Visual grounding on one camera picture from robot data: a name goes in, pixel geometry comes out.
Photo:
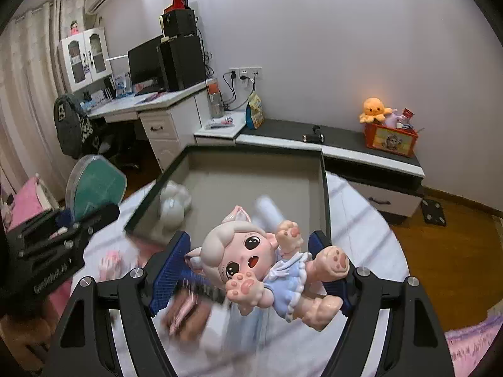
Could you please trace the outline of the striped white bed cover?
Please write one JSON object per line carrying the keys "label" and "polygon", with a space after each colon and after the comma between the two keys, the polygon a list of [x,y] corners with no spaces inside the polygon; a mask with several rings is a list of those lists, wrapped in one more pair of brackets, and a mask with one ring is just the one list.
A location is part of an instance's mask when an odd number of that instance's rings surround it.
{"label": "striped white bed cover", "polygon": [[[382,215],[346,180],[327,175],[332,242],[352,263],[401,281],[407,260]],[[226,305],[212,307],[200,341],[183,343],[160,329],[164,349],[180,376],[318,376],[342,334],[337,315],[322,331],[288,323],[273,310],[243,317]]]}

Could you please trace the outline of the clear case teal lid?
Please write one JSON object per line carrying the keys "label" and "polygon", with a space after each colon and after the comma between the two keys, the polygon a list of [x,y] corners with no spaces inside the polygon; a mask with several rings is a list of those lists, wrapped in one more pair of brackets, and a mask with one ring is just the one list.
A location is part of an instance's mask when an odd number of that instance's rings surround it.
{"label": "clear case teal lid", "polygon": [[101,155],[87,155],[75,164],[66,188],[66,207],[75,221],[108,203],[120,204],[126,176]]}

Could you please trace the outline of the black computer tower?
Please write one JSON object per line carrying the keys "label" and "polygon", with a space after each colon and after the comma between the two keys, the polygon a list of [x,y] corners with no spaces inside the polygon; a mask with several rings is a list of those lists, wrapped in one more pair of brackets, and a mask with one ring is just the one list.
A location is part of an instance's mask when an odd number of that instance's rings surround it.
{"label": "black computer tower", "polygon": [[206,80],[200,38],[196,35],[161,42],[158,57],[164,87],[169,92],[185,90]]}

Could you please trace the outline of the pink black storage box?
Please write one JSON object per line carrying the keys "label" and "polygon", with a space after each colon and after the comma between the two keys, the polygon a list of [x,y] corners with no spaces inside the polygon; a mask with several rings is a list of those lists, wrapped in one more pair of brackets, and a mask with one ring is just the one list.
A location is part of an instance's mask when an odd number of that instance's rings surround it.
{"label": "pink black storage box", "polygon": [[283,218],[299,224],[303,236],[331,233],[325,164],[320,151],[255,145],[185,147],[158,177],[124,227],[133,240],[164,247],[172,233],[162,230],[159,196],[169,181],[192,198],[181,228],[194,247],[237,205],[251,216],[262,196]]}

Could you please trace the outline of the wall power outlet strip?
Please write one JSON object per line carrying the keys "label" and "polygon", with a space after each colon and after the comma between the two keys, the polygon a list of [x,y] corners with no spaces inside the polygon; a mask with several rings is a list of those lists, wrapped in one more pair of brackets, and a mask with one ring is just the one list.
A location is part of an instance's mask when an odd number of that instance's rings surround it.
{"label": "wall power outlet strip", "polygon": [[263,74],[262,66],[230,67],[229,71],[231,72],[232,75],[235,75],[235,77],[239,78],[239,79],[262,78],[262,74]]}

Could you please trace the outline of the pink cat brick model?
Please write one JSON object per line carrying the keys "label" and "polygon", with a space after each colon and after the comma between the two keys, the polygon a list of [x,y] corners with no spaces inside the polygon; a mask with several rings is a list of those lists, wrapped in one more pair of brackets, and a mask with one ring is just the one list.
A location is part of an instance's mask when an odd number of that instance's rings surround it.
{"label": "pink cat brick model", "polygon": [[108,251],[98,266],[99,281],[105,282],[121,277],[123,267],[122,254],[118,250]]}

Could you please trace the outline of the black small speaker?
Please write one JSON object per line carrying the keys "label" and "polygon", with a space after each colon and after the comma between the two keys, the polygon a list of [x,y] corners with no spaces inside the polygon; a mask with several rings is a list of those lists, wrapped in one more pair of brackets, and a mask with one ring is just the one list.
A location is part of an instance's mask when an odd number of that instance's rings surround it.
{"label": "black small speaker", "polygon": [[186,37],[196,33],[194,11],[190,8],[174,9],[159,17],[163,37]]}

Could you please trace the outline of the black dumbbell object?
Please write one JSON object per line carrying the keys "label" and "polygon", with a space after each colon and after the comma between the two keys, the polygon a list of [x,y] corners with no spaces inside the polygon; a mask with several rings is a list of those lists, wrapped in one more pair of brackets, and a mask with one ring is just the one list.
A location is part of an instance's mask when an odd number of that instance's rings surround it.
{"label": "black dumbbell object", "polygon": [[325,136],[321,131],[321,127],[318,125],[313,125],[312,133],[303,135],[303,142],[312,144],[323,144],[325,142]]}

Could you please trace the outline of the orange printed toy box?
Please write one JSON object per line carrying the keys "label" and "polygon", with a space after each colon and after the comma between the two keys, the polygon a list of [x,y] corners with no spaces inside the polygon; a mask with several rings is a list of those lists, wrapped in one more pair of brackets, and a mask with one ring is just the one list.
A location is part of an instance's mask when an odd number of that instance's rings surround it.
{"label": "orange printed toy box", "polygon": [[403,157],[413,157],[413,149],[418,139],[418,134],[414,130],[389,128],[378,123],[368,123],[364,134],[368,148]]}

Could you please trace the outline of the pig doll figurine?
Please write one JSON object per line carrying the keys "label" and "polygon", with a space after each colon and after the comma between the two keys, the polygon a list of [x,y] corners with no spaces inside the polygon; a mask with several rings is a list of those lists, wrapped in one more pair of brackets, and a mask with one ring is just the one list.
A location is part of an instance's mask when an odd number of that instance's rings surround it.
{"label": "pig doll figurine", "polygon": [[317,255],[302,246],[296,222],[282,221],[276,232],[266,232],[237,206],[201,247],[186,254],[185,262],[223,290],[241,315],[256,307],[273,308],[287,322],[300,319],[321,331],[343,305],[338,296],[323,294],[323,285],[346,277],[350,260],[337,246]]}

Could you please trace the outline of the white glass-door cabinet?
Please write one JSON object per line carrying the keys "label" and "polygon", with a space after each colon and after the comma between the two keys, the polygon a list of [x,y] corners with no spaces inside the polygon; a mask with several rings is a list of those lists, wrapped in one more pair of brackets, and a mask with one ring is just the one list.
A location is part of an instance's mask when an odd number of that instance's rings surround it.
{"label": "white glass-door cabinet", "polygon": [[58,46],[58,54],[65,84],[71,93],[113,73],[103,27],[63,38]]}

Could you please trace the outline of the white desk with drawers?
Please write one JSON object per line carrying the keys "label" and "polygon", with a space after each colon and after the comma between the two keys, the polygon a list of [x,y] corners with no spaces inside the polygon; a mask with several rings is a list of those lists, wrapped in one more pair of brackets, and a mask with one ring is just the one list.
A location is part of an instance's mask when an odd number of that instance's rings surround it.
{"label": "white desk with drawers", "polygon": [[91,111],[89,117],[107,123],[141,121],[145,135],[161,170],[166,170],[188,145],[194,134],[211,118],[207,79],[185,90],[164,92],[157,96],[126,96],[112,100]]}

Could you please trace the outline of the pink blanket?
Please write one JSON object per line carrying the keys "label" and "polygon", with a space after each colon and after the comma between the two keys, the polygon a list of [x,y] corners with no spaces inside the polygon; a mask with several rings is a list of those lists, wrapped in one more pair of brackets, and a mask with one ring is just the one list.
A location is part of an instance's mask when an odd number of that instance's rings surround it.
{"label": "pink blanket", "polygon": [[42,180],[38,176],[31,177],[14,196],[14,206],[11,212],[11,221],[8,231],[52,209],[47,198]]}

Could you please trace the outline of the white nightstand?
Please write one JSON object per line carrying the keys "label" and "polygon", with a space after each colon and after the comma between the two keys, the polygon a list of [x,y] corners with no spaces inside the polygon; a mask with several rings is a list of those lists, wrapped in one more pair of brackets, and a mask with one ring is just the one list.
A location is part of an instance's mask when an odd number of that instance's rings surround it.
{"label": "white nightstand", "polygon": [[246,126],[244,112],[226,112],[223,117],[210,119],[194,133],[197,145],[235,145],[235,140]]}

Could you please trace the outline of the black computer monitor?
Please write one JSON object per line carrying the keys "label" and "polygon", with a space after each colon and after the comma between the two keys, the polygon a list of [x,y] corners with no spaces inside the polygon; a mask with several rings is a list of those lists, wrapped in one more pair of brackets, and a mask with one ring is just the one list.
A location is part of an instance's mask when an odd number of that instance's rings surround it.
{"label": "black computer monitor", "polygon": [[158,57],[161,37],[154,37],[128,51],[130,78],[133,85],[153,81],[160,85],[162,70]]}

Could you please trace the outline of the orange octopus plush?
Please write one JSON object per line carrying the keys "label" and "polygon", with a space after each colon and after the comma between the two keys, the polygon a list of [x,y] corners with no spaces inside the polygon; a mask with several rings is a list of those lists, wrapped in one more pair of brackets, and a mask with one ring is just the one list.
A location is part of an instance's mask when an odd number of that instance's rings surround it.
{"label": "orange octopus plush", "polygon": [[377,121],[382,123],[392,112],[393,110],[386,107],[379,98],[371,97],[363,102],[363,113],[359,116],[359,122],[373,123]]}

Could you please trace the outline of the yellow blue snack bag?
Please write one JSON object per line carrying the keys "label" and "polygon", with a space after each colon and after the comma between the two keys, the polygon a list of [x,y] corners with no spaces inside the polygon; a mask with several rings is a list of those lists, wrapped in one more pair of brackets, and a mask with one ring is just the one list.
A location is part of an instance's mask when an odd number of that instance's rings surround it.
{"label": "yellow blue snack bag", "polygon": [[246,106],[246,126],[258,129],[264,122],[263,106],[260,96],[253,92],[249,95]]}

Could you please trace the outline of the black white jacket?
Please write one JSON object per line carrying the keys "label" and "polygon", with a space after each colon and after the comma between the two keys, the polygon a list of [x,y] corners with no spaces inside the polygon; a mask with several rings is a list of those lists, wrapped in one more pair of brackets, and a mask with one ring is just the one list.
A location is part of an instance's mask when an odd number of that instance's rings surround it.
{"label": "black white jacket", "polygon": [[75,96],[62,95],[55,100],[54,123],[64,155],[78,160],[91,153],[96,135],[90,119]]}

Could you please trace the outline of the low white black cabinet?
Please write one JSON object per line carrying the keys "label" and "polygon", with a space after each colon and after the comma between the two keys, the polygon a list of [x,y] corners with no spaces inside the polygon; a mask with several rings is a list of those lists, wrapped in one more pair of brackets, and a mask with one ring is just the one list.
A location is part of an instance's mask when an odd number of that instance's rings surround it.
{"label": "low white black cabinet", "polygon": [[238,145],[259,145],[322,153],[326,171],[347,180],[378,211],[410,217],[424,197],[425,172],[416,157],[407,158],[366,147],[363,133],[327,126],[318,127],[322,144],[303,137],[314,132],[307,123],[266,120],[257,130],[244,128]]}

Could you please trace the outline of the orange-lid water bottle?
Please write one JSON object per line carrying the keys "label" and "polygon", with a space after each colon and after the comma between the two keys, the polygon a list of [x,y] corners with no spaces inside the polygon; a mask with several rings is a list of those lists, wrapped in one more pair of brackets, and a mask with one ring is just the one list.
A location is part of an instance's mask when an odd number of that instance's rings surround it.
{"label": "orange-lid water bottle", "polygon": [[209,84],[207,87],[209,107],[212,118],[224,116],[224,104],[220,89],[217,83]]}

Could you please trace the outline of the beige curtain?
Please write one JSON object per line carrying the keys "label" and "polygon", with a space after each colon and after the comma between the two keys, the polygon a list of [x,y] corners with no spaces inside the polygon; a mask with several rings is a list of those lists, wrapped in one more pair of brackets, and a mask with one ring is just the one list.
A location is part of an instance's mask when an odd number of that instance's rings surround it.
{"label": "beige curtain", "polygon": [[17,191],[38,174],[58,200],[75,164],[61,151],[53,116],[68,91],[58,46],[74,20],[84,25],[84,0],[52,0],[1,34],[1,168]]}

